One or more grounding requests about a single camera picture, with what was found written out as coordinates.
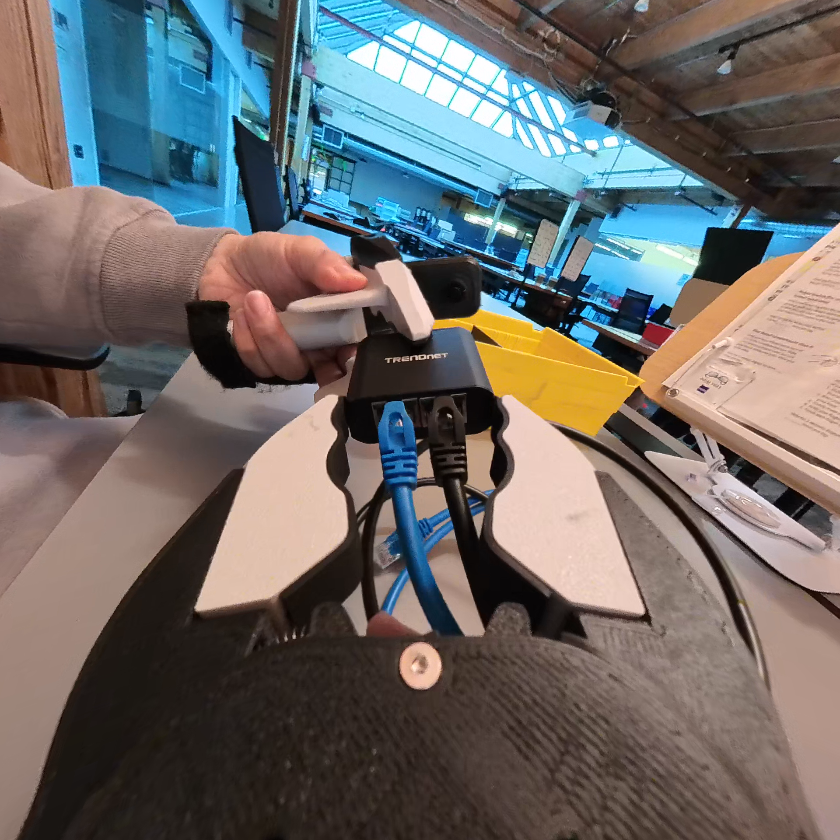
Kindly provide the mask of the small clear plastic packet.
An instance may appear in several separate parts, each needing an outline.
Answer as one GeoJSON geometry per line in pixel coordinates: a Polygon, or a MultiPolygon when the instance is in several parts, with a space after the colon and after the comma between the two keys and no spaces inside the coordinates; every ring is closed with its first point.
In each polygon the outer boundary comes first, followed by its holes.
{"type": "Polygon", "coordinates": [[[731,356],[714,353],[695,361],[679,374],[668,387],[683,401],[694,401],[718,408],[739,394],[756,377],[756,370],[731,356]]]}

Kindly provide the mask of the yellow plastic bin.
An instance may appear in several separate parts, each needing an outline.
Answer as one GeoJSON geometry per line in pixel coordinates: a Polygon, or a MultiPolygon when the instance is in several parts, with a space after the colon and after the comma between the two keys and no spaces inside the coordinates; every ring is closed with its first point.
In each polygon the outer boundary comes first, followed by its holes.
{"type": "Polygon", "coordinates": [[[543,419],[596,435],[643,380],[552,329],[480,309],[438,320],[437,329],[479,330],[479,354],[498,396],[510,395],[543,419]]]}

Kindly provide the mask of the cardboard box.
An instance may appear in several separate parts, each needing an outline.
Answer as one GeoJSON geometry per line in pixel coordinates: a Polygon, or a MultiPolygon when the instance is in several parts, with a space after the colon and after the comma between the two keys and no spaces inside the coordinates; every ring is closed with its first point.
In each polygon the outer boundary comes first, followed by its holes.
{"type": "Polygon", "coordinates": [[[689,278],[672,307],[668,317],[670,325],[675,329],[685,326],[727,289],[728,286],[714,281],[689,278]]]}

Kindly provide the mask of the ceiling projector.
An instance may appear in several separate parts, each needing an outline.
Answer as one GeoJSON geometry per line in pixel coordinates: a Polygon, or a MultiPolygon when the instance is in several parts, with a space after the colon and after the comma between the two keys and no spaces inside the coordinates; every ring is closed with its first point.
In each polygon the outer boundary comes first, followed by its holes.
{"type": "Polygon", "coordinates": [[[614,101],[602,103],[584,100],[567,111],[563,127],[578,131],[579,129],[573,129],[572,126],[583,122],[598,124],[608,130],[615,130],[620,127],[622,120],[622,114],[616,109],[614,101]]]}

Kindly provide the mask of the printed paper sheet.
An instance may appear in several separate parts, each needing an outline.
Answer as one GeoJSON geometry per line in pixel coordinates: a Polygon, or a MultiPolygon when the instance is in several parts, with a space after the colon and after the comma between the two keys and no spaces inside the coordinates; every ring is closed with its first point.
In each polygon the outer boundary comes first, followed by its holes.
{"type": "Polygon", "coordinates": [[[838,227],[766,290],[731,339],[725,358],[752,378],[721,413],[837,471],[838,227]]]}

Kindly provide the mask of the wooden pillar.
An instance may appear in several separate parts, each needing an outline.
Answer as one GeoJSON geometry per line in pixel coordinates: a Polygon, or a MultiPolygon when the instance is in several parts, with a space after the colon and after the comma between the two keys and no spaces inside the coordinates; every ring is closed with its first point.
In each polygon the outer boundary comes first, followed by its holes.
{"type": "MultiPolygon", "coordinates": [[[[51,189],[71,185],[55,38],[47,1],[1,2],[1,158],[51,189]]],[[[107,413],[95,371],[1,365],[2,398],[31,396],[70,417],[107,413]]]]}

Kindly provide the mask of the skylight windows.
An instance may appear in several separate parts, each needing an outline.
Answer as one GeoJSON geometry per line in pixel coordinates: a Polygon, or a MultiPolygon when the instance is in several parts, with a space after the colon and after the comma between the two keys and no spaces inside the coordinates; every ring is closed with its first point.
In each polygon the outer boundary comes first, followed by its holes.
{"type": "Polygon", "coordinates": [[[360,37],[344,50],[353,63],[543,157],[595,155],[632,144],[590,119],[574,128],[565,99],[419,19],[360,37]]]}

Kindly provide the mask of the black ethernet splitter box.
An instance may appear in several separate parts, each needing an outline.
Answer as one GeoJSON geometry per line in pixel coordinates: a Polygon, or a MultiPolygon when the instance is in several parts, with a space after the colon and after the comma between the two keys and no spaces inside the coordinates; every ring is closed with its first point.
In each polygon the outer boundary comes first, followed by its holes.
{"type": "Polygon", "coordinates": [[[491,425],[496,397],[476,341],[466,329],[435,329],[415,346],[400,333],[367,337],[358,347],[344,402],[351,437],[363,444],[378,440],[385,405],[403,402],[416,435],[427,436],[434,401],[451,397],[467,435],[491,425]]]}

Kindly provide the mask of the wooden clipboard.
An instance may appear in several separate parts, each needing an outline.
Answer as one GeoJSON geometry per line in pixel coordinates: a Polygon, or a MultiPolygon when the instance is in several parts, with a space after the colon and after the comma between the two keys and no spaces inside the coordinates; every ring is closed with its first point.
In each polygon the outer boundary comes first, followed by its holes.
{"type": "Polygon", "coordinates": [[[673,380],[695,361],[728,351],[732,336],[745,315],[760,305],[766,291],[806,252],[772,259],[748,271],[677,330],[644,363],[641,375],[644,393],[657,404],[787,487],[838,514],[839,467],[837,471],[828,469],[802,451],[731,420],[721,413],[721,406],[712,408],[699,402],[683,401],[676,398],[676,391],[669,390],[673,380]]]}

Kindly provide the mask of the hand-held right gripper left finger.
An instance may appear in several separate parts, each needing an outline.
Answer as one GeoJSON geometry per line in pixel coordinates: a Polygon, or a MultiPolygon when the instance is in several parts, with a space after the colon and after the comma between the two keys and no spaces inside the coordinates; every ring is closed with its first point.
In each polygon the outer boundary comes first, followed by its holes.
{"type": "Polygon", "coordinates": [[[250,458],[195,603],[199,616],[310,620],[354,592],[362,558],[348,436],[343,399],[329,395],[250,458]]]}

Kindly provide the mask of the black monitor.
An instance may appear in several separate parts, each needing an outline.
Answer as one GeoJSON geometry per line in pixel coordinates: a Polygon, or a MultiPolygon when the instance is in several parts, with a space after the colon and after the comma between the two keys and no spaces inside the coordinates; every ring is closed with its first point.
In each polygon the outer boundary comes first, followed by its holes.
{"type": "Polygon", "coordinates": [[[762,263],[773,233],[737,227],[708,227],[692,279],[729,287],[762,263]]]}
{"type": "Polygon", "coordinates": [[[273,146],[232,118],[234,155],[253,233],[276,233],[286,223],[280,171],[273,146]]]}

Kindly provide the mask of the person's left hand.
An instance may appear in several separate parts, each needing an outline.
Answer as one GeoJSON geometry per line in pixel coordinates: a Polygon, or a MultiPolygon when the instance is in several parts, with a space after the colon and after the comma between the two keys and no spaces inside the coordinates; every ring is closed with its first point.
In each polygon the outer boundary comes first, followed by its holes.
{"type": "Polygon", "coordinates": [[[319,385],[346,374],[354,346],[300,350],[282,323],[299,299],[359,291],[366,279],[319,239],[279,233],[227,234],[216,244],[198,281],[196,297],[228,305],[241,361],[259,378],[319,385]]]}

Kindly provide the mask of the standing whiteboard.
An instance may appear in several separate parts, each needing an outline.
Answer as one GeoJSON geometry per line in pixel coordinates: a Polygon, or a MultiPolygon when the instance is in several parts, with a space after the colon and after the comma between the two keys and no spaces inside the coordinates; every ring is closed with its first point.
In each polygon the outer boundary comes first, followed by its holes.
{"type": "Polygon", "coordinates": [[[544,268],[550,262],[554,245],[560,233],[560,227],[549,220],[542,218],[537,231],[533,237],[531,248],[526,258],[527,266],[544,268]]]}
{"type": "Polygon", "coordinates": [[[560,269],[560,277],[569,281],[577,280],[593,251],[594,245],[595,243],[586,237],[576,237],[560,269]]]}

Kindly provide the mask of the grey desk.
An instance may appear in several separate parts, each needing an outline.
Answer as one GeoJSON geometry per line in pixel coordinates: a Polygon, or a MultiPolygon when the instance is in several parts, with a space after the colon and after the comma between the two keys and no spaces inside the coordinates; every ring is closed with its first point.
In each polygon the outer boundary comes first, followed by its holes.
{"type": "MultiPolygon", "coordinates": [[[[25,822],[91,647],[153,557],[315,388],[224,391],[190,357],[2,595],[2,838],[25,822]]],[[[738,578],[824,838],[838,838],[838,609],[759,562],[690,501],[738,578]]]]}

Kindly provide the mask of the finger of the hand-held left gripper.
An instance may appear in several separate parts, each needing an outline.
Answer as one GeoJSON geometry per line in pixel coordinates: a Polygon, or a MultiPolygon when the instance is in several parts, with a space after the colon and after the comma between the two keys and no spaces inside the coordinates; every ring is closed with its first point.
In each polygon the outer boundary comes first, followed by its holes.
{"type": "Polygon", "coordinates": [[[434,329],[434,316],[407,264],[395,259],[377,265],[385,289],[381,314],[404,338],[425,343],[434,329]]]}

